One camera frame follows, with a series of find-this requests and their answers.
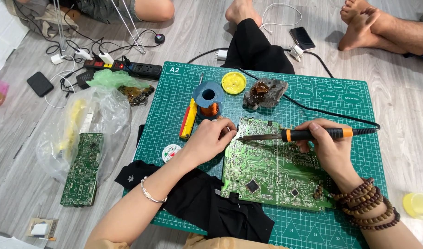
screwdriver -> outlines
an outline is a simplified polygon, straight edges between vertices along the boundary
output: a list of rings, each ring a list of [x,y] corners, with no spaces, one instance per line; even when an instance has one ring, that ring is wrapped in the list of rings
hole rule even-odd
[[[202,73],[201,79],[199,80],[199,85],[202,83],[204,74]],[[182,120],[181,131],[179,132],[179,137],[184,139],[189,139],[192,135],[193,125],[195,124],[196,114],[198,112],[198,105],[195,100],[192,98],[190,100],[190,105],[186,108],[184,119]]]
[[[357,135],[364,135],[375,133],[375,128],[363,128],[363,129],[353,129],[353,128],[327,128],[325,129],[331,136],[331,138],[343,138]],[[239,141],[253,141],[253,140],[272,140],[272,139],[282,139],[283,142],[293,142],[298,140],[314,140],[310,130],[282,130],[278,134],[266,134],[266,135],[253,135],[253,136],[243,136],[237,138]]]

green circuit board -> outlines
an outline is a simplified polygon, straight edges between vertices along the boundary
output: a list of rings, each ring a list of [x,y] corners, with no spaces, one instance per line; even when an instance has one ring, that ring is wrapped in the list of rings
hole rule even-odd
[[[65,207],[92,206],[96,194],[103,133],[81,133],[79,136],[78,155],[68,172],[61,198],[61,205]]]
[[[238,133],[225,150],[221,190],[239,199],[313,211],[334,208],[329,193],[335,186],[321,168],[314,149],[301,153],[295,143],[280,139],[238,141],[247,135],[281,133],[277,122],[242,117]]]

square chip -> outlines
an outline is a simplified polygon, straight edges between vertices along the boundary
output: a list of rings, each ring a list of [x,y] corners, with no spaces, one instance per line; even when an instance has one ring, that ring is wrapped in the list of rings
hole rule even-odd
[[[254,181],[254,179],[251,179],[251,181],[249,181],[245,186],[252,193],[259,189],[259,185]]]
[[[292,195],[297,196],[299,194],[299,192],[296,189],[292,190]]]

forearm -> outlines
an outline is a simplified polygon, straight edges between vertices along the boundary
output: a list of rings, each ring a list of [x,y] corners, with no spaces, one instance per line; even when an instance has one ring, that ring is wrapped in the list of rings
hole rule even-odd
[[[363,184],[363,180],[359,175],[354,171],[353,167],[347,167],[343,172],[332,173],[332,178],[338,185],[342,193],[349,193],[354,190],[359,185]],[[371,219],[380,216],[381,214],[387,211],[387,206],[384,202],[381,202],[374,209],[364,213],[364,214],[355,214],[355,218],[359,219]],[[383,225],[390,223],[395,217],[395,214],[392,213],[387,219],[382,222],[375,223],[375,225]],[[413,233],[403,224],[398,222],[395,226],[389,227],[382,230],[363,230],[361,229],[362,234],[367,241],[367,244],[371,249],[393,249],[393,248],[410,248],[418,249],[423,248],[419,240],[413,235]]]
[[[188,158],[180,150],[168,163],[145,180],[144,186],[155,200],[163,200],[186,174]],[[112,242],[136,240],[150,223],[162,204],[144,196],[141,184],[124,196],[95,226],[87,242],[107,239]]]

gray rock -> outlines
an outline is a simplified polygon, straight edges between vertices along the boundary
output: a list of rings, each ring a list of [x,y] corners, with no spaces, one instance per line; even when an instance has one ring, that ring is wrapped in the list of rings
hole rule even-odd
[[[282,94],[287,91],[288,83],[269,78],[260,78],[244,94],[243,105],[256,110],[259,106],[272,108],[279,103]]]

